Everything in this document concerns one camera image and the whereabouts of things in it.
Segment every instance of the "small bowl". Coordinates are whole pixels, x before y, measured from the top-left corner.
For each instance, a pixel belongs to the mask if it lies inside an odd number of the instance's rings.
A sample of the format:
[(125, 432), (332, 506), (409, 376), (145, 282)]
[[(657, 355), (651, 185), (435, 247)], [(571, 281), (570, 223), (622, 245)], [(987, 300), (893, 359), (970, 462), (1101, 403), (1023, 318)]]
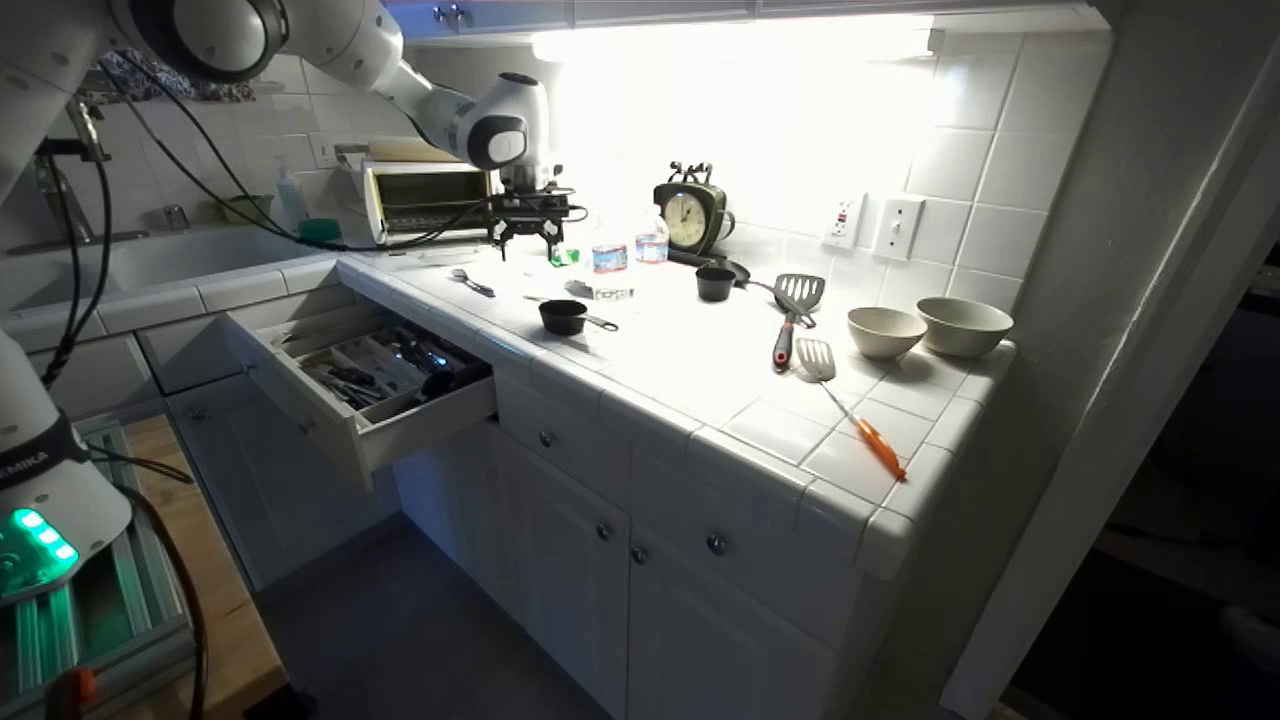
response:
[(856, 338), (856, 350), (872, 359), (897, 359), (921, 344), (924, 318), (912, 310), (868, 304), (850, 310), (850, 331)]
[(579, 300), (545, 300), (542, 310), (551, 335), (576, 335), (587, 323), (587, 304)]
[(1014, 316), (996, 304), (924, 297), (916, 309), (929, 323), (924, 346), (937, 355), (993, 355), (993, 346), (1014, 331)]
[(723, 304), (728, 293), (731, 293), (731, 281), (736, 281), (731, 267), (704, 264), (704, 267), (698, 267), (698, 297), (700, 297), (704, 304)]

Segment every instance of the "alarm clock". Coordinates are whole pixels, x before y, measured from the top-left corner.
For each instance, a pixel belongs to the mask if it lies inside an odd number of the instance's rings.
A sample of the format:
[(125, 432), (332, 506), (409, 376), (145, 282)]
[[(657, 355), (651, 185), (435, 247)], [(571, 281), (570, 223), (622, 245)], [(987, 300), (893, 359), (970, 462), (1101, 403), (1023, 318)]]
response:
[(711, 165), (672, 165), (672, 175), (651, 189), (651, 205), (670, 223), (670, 254), (683, 264), (711, 254), (736, 228), (723, 189), (711, 185)]

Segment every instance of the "white bowl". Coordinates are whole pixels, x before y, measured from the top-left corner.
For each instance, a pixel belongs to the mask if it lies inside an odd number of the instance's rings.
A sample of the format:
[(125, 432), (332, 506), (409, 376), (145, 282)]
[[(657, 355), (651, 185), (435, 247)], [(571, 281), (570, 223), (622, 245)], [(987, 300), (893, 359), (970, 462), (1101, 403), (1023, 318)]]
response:
[(924, 346), (937, 355), (993, 355), (1014, 331), (1014, 316), (996, 304), (924, 297), (916, 309), (929, 323)]
[(850, 310), (850, 331), (856, 338), (856, 350), (872, 359), (893, 359), (921, 344), (924, 318), (912, 310), (868, 304)]

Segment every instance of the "white tile countertop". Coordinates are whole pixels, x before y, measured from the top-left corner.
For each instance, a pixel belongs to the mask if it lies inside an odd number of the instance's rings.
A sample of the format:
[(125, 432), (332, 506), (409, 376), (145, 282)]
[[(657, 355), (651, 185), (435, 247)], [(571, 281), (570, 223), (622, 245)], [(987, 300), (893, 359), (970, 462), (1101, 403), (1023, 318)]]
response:
[[(987, 359), (956, 362), (916, 344), (900, 362), (856, 355), (843, 310), (850, 297), (829, 286), (811, 331), (837, 350), (829, 382), (853, 417), (863, 417), (900, 451), (907, 478), (893, 478), (862, 445), (839, 408), (798, 368), (777, 376), (767, 355), (780, 331), (772, 293), (736, 286), (723, 304), (698, 300), (683, 264), (633, 264), (622, 276), (579, 276), (545, 264), (467, 264), (482, 297), (453, 281), (453, 267), (406, 264), (397, 254), (340, 259), (340, 281), (406, 316), (448, 316), (460, 328), (593, 387), (698, 432), (731, 456), (799, 488), (807, 506), (850, 524), (912, 530), (950, 483), (951, 456), (971, 435), (983, 398), (1007, 370), (1016, 346), (1003, 338)], [(622, 331), (586, 328), (549, 335), (536, 300), (570, 297), (563, 281), (593, 286), (633, 286), (623, 300), (593, 300), (593, 316)]]

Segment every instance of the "cabinet handle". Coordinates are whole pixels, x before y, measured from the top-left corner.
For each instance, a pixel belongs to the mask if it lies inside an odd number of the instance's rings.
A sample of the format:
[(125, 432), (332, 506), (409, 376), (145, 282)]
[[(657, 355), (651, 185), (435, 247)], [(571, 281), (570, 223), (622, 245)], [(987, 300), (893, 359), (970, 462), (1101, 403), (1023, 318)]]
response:
[(643, 566), (651, 551), (643, 542), (633, 542), (633, 563)]
[(711, 556), (728, 556), (731, 551), (728, 534), (723, 530), (708, 530), (708, 551)]

